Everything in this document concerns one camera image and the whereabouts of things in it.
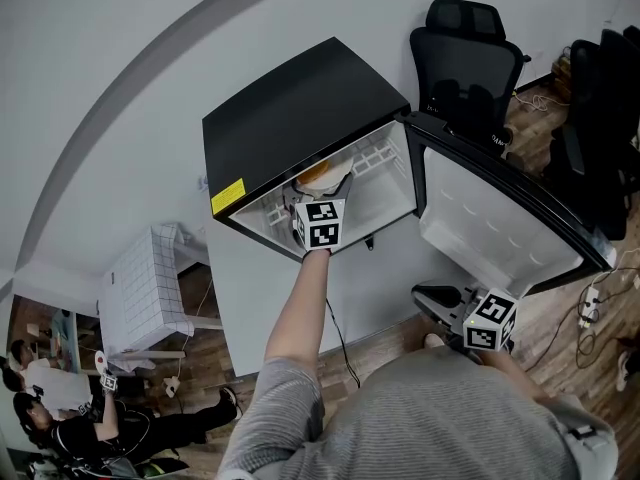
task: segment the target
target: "wooden floor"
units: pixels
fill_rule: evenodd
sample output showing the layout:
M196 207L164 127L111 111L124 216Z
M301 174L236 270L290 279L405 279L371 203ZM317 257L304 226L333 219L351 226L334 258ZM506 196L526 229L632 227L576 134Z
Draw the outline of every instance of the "wooden floor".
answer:
M534 88L520 97L530 100L533 94L549 94L546 89ZM538 176L548 162L550 132L564 121L566 108L549 104L548 112L534 111L532 108L512 101L508 123L515 131L510 150L525 162L525 169ZM618 251L640 247L640 216L633 212L627 231L627 239L616 244ZM640 254L629 254L625 265L640 265ZM600 298L618 292L632 283L635 272L614 274L599 285ZM200 268L181 279L186 311L195 314L210 281L207 268ZM514 356L529 368L546 349L556 327L568 309L575 304L582 288L588 280L565 286L526 298L520 306L518 329L515 333ZM621 351L616 341L607 342L610 337L634 336L640 324L640 291L632 288L627 293L614 298L601 307L601 321L595 325L597 342L595 353L582 357L582 363L590 362L600 349L604 352L587 369L576 366L577 320L569 317L545 358L531 371L533 378L549 393L576 394L585 408L604 418L616 431L620 447L619 478L634 479L640 474L640 403L638 380L635 379L623 393L615 390L616 361ZM215 295L209 292L200 314L215 316L217 313ZM349 347L350 360L362 380L381 365L396 357L416 350L422 337L433 329L432 322L416 316L376 336ZM158 348L179 350L184 338L173 336L159 344ZM182 361L182 382L179 390L185 412L198 410L217 403L218 389L231 385L239 395L240 403L247 407L255 386L255 376L236 378L227 350L224 335L220 331L196 331L186 344L187 358ZM152 387L148 403L163 414L178 412L179 402L169 399L162 388L163 377L175 375L177 361L158 363L155 371L146 372ZM341 351L335 351L321 359L319 371L323 387L327 418L335 412L349 393L356 389L344 366ZM189 478L212 478L224 453L232 426L216 429L209 435L206 445L195 445L180 450L183 460L191 468L184 476Z

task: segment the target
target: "person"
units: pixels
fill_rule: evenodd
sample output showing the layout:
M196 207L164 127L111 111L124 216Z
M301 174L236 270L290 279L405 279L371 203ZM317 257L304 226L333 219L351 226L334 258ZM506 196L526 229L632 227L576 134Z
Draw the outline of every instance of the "person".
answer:
M629 378L640 372L640 350L625 350L618 357L618 378L616 379L616 389L624 391Z
M126 456L138 464L166 449L206 442L205 432L239 418L242 411L229 388L220 390L220 402L195 414L174 414L149 418L138 413L132 418L116 409L112 392L104 395L102 419L93 422L84 416L55 421L36 397L17 393L13 407L29 440L39 448L56 451L66 460L91 463Z
M2 379L7 389L15 393L24 391L32 396L40 394L42 404L56 420L72 417L80 407L90 406L94 396L102 394L99 377L61 370L56 359L35 359L23 340L14 341L10 353L22 370L15 373L6 367L6 361L1 361ZM144 395L141 378L125 377L119 383L123 396Z
M323 429L316 376L330 254L307 253L218 478L609 479L612 429L552 398L506 352L483 366L428 335L366 379Z

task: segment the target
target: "gray sweater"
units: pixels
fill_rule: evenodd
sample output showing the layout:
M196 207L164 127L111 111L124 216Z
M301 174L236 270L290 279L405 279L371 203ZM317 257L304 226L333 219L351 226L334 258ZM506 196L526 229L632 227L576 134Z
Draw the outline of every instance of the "gray sweater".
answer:
M539 405L447 347L374 372L325 429L323 415L313 376L267 361L219 478L608 480L617 461L610 427L575 397Z

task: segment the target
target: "black mini fridge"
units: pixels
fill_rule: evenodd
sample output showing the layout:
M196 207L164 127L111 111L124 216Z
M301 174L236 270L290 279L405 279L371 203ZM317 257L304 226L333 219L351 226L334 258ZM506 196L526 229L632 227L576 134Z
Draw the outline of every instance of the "black mini fridge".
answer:
M328 165L353 177L334 254L413 214L426 241L517 298L615 262L597 229L446 122L412 112L336 38L273 69L202 124L213 217L290 258L305 250L288 194Z

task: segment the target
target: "shoe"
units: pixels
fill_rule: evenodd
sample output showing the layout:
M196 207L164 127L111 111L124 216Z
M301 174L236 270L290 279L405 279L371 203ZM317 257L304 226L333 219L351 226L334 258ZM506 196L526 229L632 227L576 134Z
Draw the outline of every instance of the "shoe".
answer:
M430 332L424 337L424 348L444 347L444 341L437 334Z
M240 406L238 405L238 398L231 388L220 388L220 400L228 400L236 407L236 417L234 418L234 421L238 421L242 418L242 409L240 409Z
M618 379L616 380L616 389L618 391L624 391L627 387L627 379L629 378L629 372L627 371L627 360L631 353L625 350L618 358Z

